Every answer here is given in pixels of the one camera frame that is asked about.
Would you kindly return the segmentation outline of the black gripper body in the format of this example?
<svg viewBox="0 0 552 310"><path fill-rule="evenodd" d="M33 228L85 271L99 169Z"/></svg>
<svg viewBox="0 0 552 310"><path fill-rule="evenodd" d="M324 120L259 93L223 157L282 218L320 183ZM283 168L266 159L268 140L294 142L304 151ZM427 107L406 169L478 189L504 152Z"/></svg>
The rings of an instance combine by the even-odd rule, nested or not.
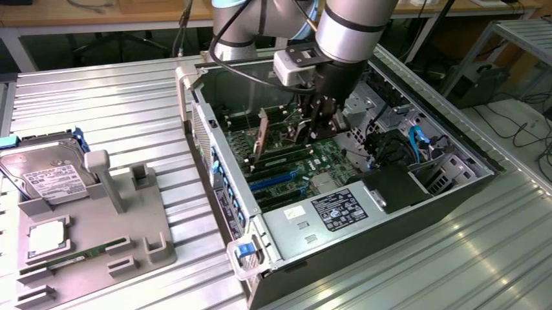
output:
<svg viewBox="0 0 552 310"><path fill-rule="evenodd" d="M358 63L330 61L318 64L314 73L315 94L335 99L337 104L343 104L358 84L366 66L367 61Z"/></svg>

